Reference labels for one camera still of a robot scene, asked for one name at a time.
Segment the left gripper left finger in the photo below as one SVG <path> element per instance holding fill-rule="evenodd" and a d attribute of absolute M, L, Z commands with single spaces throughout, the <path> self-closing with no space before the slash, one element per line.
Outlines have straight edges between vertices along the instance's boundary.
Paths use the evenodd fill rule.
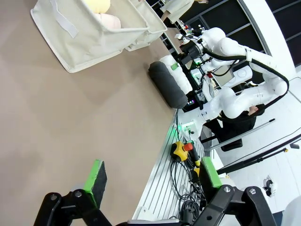
<path fill-rule="evenodd" d="M 110 226 L 100 211 L 107 175 L 104 161 L 95 160 L 83 188 L 62 196 L 51 192 L 45 195 L 35 226 L 70 226 L 75 219 L 82 219 L 87 226 Z"/>

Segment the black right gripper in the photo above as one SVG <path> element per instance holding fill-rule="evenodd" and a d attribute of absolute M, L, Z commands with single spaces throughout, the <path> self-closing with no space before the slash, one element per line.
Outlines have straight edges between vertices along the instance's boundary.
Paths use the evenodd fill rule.
<path fill-rule="evenodd" d="M 171 65 L 171 69 L 173 71 L 177 70 L 178 68 L 185 70 L 185 64 L 201 55 L 201 51 L 193 41 L 189 41 L 187 44 L 181 45 L 180 49 L 182 51 L 180 60 Z"/>

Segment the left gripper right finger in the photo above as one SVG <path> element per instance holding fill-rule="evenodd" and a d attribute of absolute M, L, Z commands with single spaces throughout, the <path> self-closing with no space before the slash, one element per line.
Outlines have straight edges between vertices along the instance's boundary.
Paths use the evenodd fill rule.
<path fill-rule="evenodd" d="M 209 157 L 200 161 L 199 180 L 206 206 L 194 226 L 275 226 L 266 195 L 257 186 L 243 191 L 223 184 Z"/>

